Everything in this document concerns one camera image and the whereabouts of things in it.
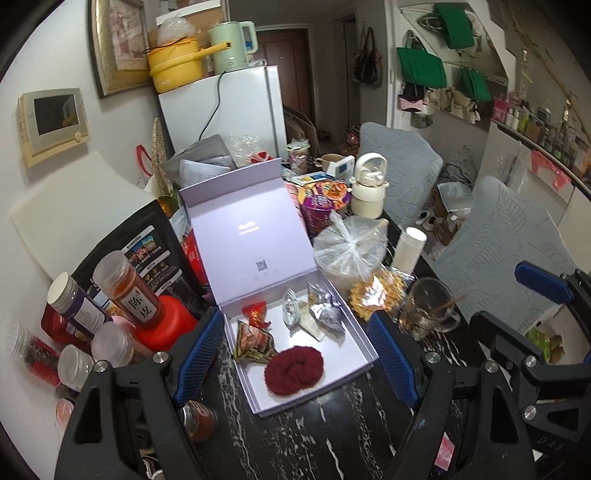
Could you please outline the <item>brown green snack packet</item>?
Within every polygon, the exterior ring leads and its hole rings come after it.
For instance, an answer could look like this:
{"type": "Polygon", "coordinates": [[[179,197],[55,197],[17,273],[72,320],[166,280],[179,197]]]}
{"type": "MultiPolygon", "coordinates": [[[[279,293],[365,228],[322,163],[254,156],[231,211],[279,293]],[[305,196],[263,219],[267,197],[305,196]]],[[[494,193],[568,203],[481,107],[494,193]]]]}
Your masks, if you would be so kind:
{"type": "Polygon", "coordinates": [[[235,361],[249,360],[256,363],[266,364],[276,356],[273,336],[266,330],[239,322],[238,333],[236,333],[235,361]]]}

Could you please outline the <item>red snack packet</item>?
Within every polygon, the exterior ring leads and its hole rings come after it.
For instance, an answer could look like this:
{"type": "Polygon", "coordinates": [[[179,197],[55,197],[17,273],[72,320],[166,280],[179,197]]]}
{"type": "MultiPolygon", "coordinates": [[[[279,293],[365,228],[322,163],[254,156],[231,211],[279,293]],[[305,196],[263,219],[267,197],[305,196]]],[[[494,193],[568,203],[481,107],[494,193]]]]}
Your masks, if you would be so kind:
{"type": "Polygon", "coordinates": [[[249,325],[262,330],[270,327],[270,322],[266,320],[267,307],[266,302],[256,302],[242,308],[242,315],[249,321],[249,325]]]}

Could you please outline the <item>dark red fluffy scrunchie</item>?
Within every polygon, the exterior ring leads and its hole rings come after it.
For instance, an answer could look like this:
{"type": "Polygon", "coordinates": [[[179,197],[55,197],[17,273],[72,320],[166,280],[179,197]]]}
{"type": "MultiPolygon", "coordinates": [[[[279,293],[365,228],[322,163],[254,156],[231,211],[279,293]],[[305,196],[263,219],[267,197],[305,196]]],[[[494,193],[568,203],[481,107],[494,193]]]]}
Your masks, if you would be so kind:
{"type": "Polygon", "coordinates": [[[322,353],[313,347],[294,346],[270,360],[264,369],[264,382],[274,395],[290,396],[317,385],[322,374],[322,353]]]}

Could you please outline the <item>green slippers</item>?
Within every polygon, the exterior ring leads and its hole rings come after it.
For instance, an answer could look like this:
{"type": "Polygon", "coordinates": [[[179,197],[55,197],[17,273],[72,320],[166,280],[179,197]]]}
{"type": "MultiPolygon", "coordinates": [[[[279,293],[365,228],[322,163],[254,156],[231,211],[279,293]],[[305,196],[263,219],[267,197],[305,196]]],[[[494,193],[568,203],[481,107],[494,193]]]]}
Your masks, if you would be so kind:
{"type": "Polygon", "coordinates": [[[549,336],[537,328],[532,328],[526,333],[526,337],[543,352],[547,363],[557,364],[564,356],[561,335],[549,336]]]}

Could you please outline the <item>grey leaf chair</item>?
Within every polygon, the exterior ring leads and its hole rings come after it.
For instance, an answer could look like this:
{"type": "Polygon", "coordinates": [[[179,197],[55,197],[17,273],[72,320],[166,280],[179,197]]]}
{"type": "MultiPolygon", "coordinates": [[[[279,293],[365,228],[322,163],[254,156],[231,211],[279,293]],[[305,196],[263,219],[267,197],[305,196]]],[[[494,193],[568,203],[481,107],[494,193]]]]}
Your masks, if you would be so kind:
{"type": "Polygon", "coordinates": [[[385,213],[399,227],[415,224],[443,169],[444,161],[418,133],[375,122],[360,129],[359,154],[378,153],[388,160],[385,213]]]}
{"type": "Polygon", "coordinates": [[[467,220],[432,269],[460,300],[466,320],[487,311],[524,334],[557,306],[516,281],[521,261],[556,275],[576,267],[548,212],[486,176],[474,190],[467,220]]]}

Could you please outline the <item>bag of waffle cookies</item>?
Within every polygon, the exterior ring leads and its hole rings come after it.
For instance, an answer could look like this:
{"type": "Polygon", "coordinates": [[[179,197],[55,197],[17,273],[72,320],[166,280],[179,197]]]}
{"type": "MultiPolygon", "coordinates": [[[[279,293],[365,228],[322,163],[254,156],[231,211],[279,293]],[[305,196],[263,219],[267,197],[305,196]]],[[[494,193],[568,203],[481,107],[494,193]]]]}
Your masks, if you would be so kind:
{"type": "Polygon", "coordinates": [[[407,295],[407,278],[397,270],[380,268],[349,291],[349,306],[365,321],[378,311],[396,313],[407,295]]]}

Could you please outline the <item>lavender open gift box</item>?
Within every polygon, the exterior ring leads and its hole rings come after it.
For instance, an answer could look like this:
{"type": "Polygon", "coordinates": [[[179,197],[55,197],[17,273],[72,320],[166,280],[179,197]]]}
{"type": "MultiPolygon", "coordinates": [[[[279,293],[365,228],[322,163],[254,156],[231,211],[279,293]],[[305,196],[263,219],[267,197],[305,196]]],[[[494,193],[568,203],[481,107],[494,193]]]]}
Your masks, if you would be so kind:
{"type": "Polygon", "coordinates": [[[271,160],[181,189],[197,250],[216,305],[223,313],[228,346],[238,344],[244,307],[266,302],[277,351],[294,346],[317,349],[324,359],[322,378],[314,387],[276,396],[266,387],[261,364],[236,362],[249,407],[266,417],[304,403],[345,384],[372,368],[379,355],[349,306],[342,306],[342,335],[325,331],[315,340],[283,322],[283,295],[294,290],[308,299],[308,285],[318,285],[337,301],[335,286],[315,265],[314,252],[294,201],[281,178],[280,161],[271,160]]]}

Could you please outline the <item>brown label spice jar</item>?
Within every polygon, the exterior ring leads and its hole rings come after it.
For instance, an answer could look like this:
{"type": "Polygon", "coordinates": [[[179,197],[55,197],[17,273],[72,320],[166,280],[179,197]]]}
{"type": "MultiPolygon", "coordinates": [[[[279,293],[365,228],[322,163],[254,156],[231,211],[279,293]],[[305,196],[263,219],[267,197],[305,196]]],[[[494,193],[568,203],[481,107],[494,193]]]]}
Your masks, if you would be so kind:
{"type": "Polygon", "coordinates": [[[145,324],[160,314],[158,297],[121,251],[112,251],[98,262],[93,280],[135,324],[145,324]]]}

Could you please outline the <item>black snack bag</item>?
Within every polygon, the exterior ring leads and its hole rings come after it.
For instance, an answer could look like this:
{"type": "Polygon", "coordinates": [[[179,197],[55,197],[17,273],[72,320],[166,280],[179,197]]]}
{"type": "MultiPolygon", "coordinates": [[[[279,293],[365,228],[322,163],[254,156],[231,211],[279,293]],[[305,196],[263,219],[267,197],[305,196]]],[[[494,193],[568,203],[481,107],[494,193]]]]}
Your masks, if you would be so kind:
{"type": "Polygon", "coordinates": [[[87,255],[73,278],[88,294],[99,288],[92,279],[95,267],[108,253],[121,251],[148,287],[158,296],[169,295],[200,318],[207,308],[205,289],[160,204],[154,200],[128,217],[87,255]]]}

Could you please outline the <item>clear plastic bag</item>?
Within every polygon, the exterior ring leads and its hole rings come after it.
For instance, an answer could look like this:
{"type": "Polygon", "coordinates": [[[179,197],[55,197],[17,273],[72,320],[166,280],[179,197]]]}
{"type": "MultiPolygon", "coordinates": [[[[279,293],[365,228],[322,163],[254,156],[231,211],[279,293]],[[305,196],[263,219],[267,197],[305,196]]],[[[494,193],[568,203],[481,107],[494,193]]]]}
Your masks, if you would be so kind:
{"type": "Polygon", "coordinates": [[[318,269],[345,298],[356,283],[369,280],[384,260],[388,247],[387,219],[342,217],[332,211],[329,224],[314,239],[318,269]]]}

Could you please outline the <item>far grey leaf chair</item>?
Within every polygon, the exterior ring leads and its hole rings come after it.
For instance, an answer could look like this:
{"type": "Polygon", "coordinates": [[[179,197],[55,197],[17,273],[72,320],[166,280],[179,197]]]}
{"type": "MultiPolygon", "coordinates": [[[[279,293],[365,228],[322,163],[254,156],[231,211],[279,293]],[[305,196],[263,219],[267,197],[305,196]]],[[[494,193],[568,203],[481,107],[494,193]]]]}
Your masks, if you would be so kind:
{"type": "Polygon", "coordinates": [[[399,227],[415,224],[443,169],[444,161],[418,133],[375,122],[360,129],[359,154],[378,153],[388,160],[385,213],[399,227]]]}

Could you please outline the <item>purple instant noodle bowl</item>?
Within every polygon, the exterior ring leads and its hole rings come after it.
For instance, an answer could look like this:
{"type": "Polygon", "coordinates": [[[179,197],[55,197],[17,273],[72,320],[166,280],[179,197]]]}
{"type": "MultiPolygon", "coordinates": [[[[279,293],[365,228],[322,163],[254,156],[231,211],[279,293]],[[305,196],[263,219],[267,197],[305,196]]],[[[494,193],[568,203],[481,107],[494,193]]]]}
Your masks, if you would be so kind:
{"type": "Polygon", "coordinates": [[[346,183],[335,180],[318,181],[298,189],[301,215],[307,226],[308,237],[315,238],[318,233],[332,224],[332,211],[346,214],[351,200],[346,183]]]}

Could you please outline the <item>white mini fridge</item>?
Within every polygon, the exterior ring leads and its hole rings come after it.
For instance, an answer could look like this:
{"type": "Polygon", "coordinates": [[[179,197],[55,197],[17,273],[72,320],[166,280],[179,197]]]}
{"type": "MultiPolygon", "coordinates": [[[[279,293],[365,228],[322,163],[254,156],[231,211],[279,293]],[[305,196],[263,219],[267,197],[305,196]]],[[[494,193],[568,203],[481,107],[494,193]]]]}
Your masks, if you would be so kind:
{"type": "Polygon", "coordinates": [[[228,147],[245,136],[263,150],[287,156],[279,68],[264,66],[208,77],[158,96],[176,152],[212,135],[228,147]]]}

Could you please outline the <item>brown entrance door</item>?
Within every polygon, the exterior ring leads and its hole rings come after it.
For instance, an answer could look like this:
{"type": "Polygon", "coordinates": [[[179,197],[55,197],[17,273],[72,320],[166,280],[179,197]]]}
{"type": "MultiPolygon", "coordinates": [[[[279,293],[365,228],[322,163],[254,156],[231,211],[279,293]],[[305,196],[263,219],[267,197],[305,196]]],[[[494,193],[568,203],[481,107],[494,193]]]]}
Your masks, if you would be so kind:
{"type": "Polygon", "coordinates": [[[265,59],[279,71],[283,104],[315,120],[311,50],[308,30],[287,28],[257,31],[259,49],[254,57],[265,59]]]}

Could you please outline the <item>green electric kettle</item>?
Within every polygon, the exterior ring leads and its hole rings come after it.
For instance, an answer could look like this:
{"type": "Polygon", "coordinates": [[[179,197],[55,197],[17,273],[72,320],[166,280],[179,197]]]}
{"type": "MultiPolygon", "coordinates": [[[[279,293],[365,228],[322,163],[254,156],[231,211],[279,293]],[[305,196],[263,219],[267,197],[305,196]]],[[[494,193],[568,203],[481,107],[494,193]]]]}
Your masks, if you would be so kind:
{"type": "Polygon", "coordinates": [[[249,66],[249,55],[259,49],[256,26],[252,21],[231,21],[217,24],[208,30],[212,45],[222,44],[224,50],[212,56],[214,72],[233,72],[249,66]]]}

